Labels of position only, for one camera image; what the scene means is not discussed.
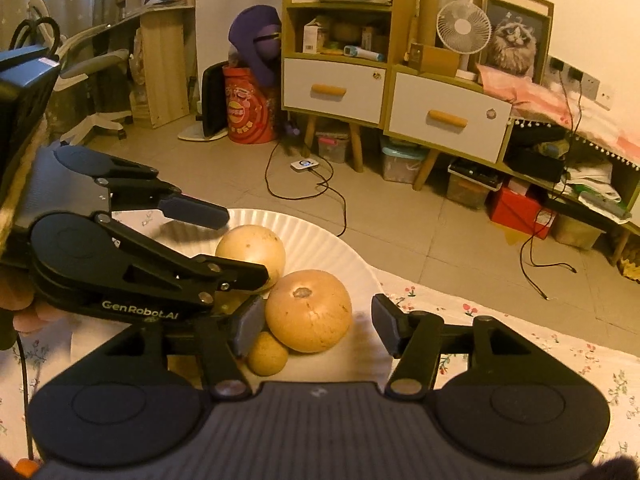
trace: white charger device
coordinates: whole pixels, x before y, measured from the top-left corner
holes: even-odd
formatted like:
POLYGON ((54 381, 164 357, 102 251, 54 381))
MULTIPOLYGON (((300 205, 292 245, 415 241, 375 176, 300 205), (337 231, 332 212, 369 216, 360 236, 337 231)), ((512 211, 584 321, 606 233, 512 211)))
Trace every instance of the white charger device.
POLYGON ((312 158, 303 158, 291 163, 291 167, 294 171, 301 173, 302 171, 308 171, 320 166, 320 163, 312 158))

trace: white chair base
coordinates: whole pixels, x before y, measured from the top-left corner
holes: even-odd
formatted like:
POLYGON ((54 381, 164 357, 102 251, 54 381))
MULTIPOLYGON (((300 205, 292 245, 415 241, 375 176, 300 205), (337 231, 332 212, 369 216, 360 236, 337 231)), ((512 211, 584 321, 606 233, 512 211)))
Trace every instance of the white chair base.
POLYGON ((98 112, 85 117, 76 126, 71 128, 66 134, 60 137, 60 141, 66 140, 72 146, 80 144, 94 126, 99 126, 105 130, 123 130, 122 124, 115 122, 118 119, 124 119, 131 115, 130 111, 125 112, 98 112))

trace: red bucket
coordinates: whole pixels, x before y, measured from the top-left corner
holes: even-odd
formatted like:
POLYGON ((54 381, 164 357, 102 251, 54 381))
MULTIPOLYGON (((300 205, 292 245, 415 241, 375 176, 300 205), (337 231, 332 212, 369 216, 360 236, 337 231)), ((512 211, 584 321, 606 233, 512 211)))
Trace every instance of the red bucket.
POLYGON ((240 144, 274 140, 277 88, 260 88, 248 68, 225 66, 222 70, 225 74, 229 139, 240 144))

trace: white tablecloth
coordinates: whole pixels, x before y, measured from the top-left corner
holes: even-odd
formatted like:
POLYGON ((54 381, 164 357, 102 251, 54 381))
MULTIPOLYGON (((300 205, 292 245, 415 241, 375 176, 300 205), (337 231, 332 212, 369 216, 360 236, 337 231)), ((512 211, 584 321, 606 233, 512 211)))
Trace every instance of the white tablecloth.
MULTIPOLYGON (((638 457, 640 358, 553 332, 477 303, 408 282, 382 270, 376 269, 376 272, 386 294, 406 311, 434 312, 449 324, 471 324, 472 318, 481 314, 494 316, 583 375, 600 389, 609 401, 611 410, 609 431, 600 446, 597 460, 619 453, 638 457)), ((23 339, 30 394, 80 357, 71 356, 73 322, 73 319, 60 321, 23 339)), ((100 320, 83 322, 104 323, 100 320)), ((441 387, 465 369, 464 356, 443 356, 436 387, 441 387)), ((26 456, 22 376, 17 348, 0 352, 0 454, 12 463, 26 456)))

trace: pumpkin stem scar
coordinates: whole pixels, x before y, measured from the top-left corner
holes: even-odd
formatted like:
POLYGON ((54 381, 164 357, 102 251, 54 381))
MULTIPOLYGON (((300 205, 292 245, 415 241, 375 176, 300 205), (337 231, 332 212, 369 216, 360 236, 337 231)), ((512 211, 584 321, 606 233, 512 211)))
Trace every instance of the pumpkin stem scar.
POLYGON ((311 296, 311 290, 306 286, 301 286, 293 291, 294 298, 308 298, 309 296, 311 296))

